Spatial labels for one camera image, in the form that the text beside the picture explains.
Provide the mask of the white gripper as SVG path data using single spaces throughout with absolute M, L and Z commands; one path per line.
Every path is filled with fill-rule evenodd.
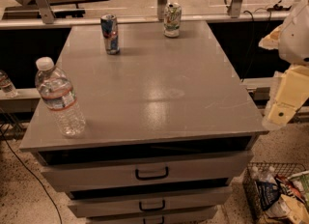
M 309 99 L 309 0 L 300 0 L 281 25 L 261 38 L 259 47 L 277 49 L 289 62 L 284 72 L 277 71 L 269 91 L 262 125 L 267 130 L 285 126 Z

